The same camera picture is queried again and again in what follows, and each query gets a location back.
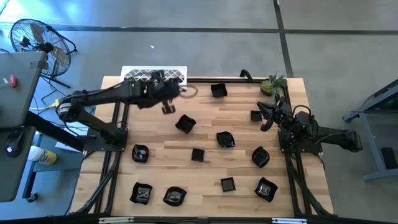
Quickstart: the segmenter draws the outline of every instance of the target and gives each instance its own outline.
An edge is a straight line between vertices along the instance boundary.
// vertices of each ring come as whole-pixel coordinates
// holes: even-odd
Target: green plant
[[[277,73],[275,75],[269,75],[268,80],[264,80],[261,83],[260,88],[267,93],[271,94],[269,103],[275,103],[275,97],[279,96],[279,88],[284,84],[285,75],[280,75],[278,77]]]

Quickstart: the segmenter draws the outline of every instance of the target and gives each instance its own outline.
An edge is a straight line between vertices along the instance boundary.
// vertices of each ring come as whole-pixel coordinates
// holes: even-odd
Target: red button
[[[10,76],[10,85],[13,88],[17,87],[17,77],[15,75]]]

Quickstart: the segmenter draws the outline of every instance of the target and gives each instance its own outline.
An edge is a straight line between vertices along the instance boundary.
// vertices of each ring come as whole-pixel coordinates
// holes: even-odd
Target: desk
[[[119,77],[104,77],[102,88],[116,84]],[[308,105],[303,79],[287,79],[292,106]],[[211,97],[209,83],[194,83],[198,95],[192,99],[177,98],[174,114],[163,115],[161,104],[129,110],[129,137],[119,166],[112,216],[152,217],[293,217],[292,199],[284,155],[280,153],[277,126],[267,132],[260,123],[250,121],[250,110],[258,110],[257,101],[267,101],[255,83],[227,83],[228,96]],[[95,115],[111,121],[114,105],[97,106]],[[197,124],[189,134],[174,124],[186,114]],[[229,131],[236,146],[222,149],[216,133]],[[146,164],[131,159],[132,147],[145,144],[150,150]],[[251,161],[251,154],[262,146],[271,160],[262,169]],[[192,148],[205,150],[205,161],[191,161]],[[71,211],[78,210],[94,192],[100,179],[104,153],[95,152],[83,161]],[[328,186],[319,158],[302,154],[308,188],[329,212],[333,212]],[[223,193],[220,179],[234,177],[236,191]],[[261,177],[278,185],[274,200],[269,203],[255,193]],[[136,182],[153,186],[148,205],[130,202]],[[162,199],[171,186],[185,189],[188,194],[179,207],[171,207]],[[103,206],[108,190],[105,189]],[[303,210],[301,194],[300,205]]]

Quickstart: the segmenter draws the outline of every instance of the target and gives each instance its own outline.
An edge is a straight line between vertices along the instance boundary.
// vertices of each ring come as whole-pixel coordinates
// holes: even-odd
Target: potted plant
[[[261,93],[271,96],[270,103],[274,102],[275,98],[279,96],[279,88],[284,85],[284,77],[285,75],[278,77],[277,73],[275,73],[275,75],[269,75],[267,80],[262,81],[260,86]]]

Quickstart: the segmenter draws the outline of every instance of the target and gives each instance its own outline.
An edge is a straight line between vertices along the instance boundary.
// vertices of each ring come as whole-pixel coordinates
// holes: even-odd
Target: fan guard
[[[43,69],[43,75],[62,75],[70,66],[71,52],[64,37],[43,22],[34,19],[18,20],[11,27],[10,39],[16,52],[41,50],[47,53],[49,69]]]

